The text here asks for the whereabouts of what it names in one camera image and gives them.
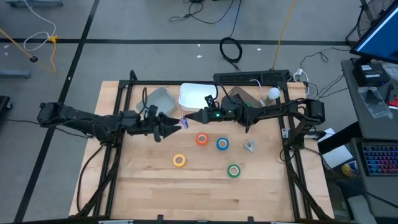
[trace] tape roll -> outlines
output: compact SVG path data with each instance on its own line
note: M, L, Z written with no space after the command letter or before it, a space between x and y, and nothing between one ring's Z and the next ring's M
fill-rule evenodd
M221 150L221 151L227 150L228 146L229 146L228 139L226 139L226 138L219 138L219 139L217 140L217 148L218 148L219 150Z
M176 155L174 155L174 157L173 157L173 164L176 166L176 167L182 167L182 166L184 166L185 165L185 161L186 161L186 159L185 159L185 156L183 155L183 154L176 154Z
M241 174L241 169L238 165L232 164L228 167L227 173L231 178L237 178Z
M209 141L209 136L206 133L198 133L197 135L197 144L204 146Z

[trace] gray floor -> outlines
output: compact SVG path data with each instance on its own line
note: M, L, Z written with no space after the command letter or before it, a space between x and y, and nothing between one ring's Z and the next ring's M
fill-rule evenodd
M93 0L64 1L54 9L35 9L54 21L63 39L79 39ZM243 0L233 35L236 39L277 40L292 1ZM207 0L198 17L212 21L228 7L229 1ZM171 16L186 13L188 4L181 0L101 0L89 39L221 39L229 35L237 2L219 24L208 25L193 19L169 22ZM343 41L356 22L359 1L301 0L297 3L284 40ZM36 18L28 9L13 9L0 2L0 28L15 38L26 38L51 26ZM294 72L305 55L330 46L283 45L276 69ZM57 74L42 70L15 46L0 44L0 68L29 69L30 79L0 79L0 95L9 95L14 108L12 119L35 120L41 102L57 101L70 68L77 44L58 44L55 57ZM272 66L275 45L243 45L239 63L242 71L268 70ZM50 65L52 45L46 44L34 54ZM236 54L233 46L226 51ZM347 52L326 51L330 61L318 56L308 58L305 71L310 82L320 88L341 75L340 61ZM127 79L133 69L140 80L211 80L217 72L233 72L218 45L201 44L86 44L70 86L66 104L93 112L101 82ZM330 92L345 87L344 80ZM356 121L347 91L322 99L326 122L322 128L339 131ZM0 223L12 222L45 136L45 129L29 123L4 122L0 132ZM30 201L25 221L67 217L75 190L86 141L56 131L42 172Z

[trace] white ball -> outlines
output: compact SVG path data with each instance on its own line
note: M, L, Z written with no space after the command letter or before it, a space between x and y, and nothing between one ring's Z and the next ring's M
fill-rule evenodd
M276 87L272 87L269 91L268 91L268 98L270 99L277 99L280 95L280 91L278 88Z

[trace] purple object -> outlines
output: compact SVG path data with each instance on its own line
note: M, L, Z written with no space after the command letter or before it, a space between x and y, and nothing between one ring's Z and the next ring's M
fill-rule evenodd
M180 123L184 126L184 129L188 129L188 121L185 118L181 118Z

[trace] wooden tabletop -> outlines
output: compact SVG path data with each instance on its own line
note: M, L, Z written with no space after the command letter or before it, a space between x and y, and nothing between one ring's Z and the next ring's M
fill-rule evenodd
M118 82L102 83L96 114L112 114L117 87ZM148 95L158 87L147 85ZM164 87L178 99L180 86ZM288 87L290 99L305 97L302 83L289 83ZM142 85L133 86L130 110L137 110L143 88ZM260 98L258 86L242 88ZM221 88L219 93L221 101L224 97ZM177 104L170 116L181 118L187 113ZM188 123L188 129L181 129L160 143L154 141L152 134L125 135L111 218L155 220L158 214L162 214L165 220L245 221L248 216L253 216L255 221L294 221L286 168L279 159L282 141L277 118L258 122L247 134L243 126L234 122L200 124L189 120ZM208 133L206 146L196 144L199 132ZM229 140L226 151L216 148L216 141L221 137ZM253 153L243 148L246 139L254 140ZM318 150L314 140L306 140L305 145ZM88 140L82 165L98 148L96 139ZM88 164L83 175L81 206L98 186L104 151ZM181 168L172 163L173 156L178 153L187 158L187 163ZM325 213L333 217L320 157L302 151L302 163L308 191ZM231 164L240 166L238 178L232 179L227 175ZM302 196L297 188L296 191L301 217L305 217ZM101 213L107 196L106 190ZM76 212L75 194L70 214Z

